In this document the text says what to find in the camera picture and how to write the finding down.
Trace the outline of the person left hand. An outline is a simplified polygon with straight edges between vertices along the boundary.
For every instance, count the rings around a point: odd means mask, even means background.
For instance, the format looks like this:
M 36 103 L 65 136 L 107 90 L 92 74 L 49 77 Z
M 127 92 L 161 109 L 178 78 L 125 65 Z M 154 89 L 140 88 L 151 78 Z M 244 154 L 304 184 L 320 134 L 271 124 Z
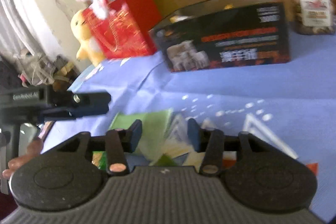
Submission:
M 19 169 L 21 166 L 29 162 L 31 159 L 39 156 L 43 150 L 44 142 L 39 137 L 33 139 L 33 141 L 27 146 L 26 153 L 23 156 L 19 156 L 11 159 L 8 162 L 8 167 L 2 172 L 2 177 L 9 180 L 11 175 Z

